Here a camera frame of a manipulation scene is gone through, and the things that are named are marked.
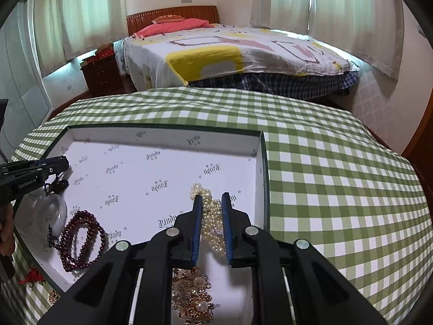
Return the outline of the person left hand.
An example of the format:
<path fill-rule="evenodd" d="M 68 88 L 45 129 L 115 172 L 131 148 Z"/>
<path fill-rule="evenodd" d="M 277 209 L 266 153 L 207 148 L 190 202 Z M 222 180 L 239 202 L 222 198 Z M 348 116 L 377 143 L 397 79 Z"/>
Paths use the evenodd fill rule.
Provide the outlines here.
<path fill-rule="evenodd" d="M 5 212 L 5 217 L 4 224 L 1 225 L 1 254 L 9 257 L 15 251 L 13 208 L 11 203 L 4 206 L 3 211 Z"/>

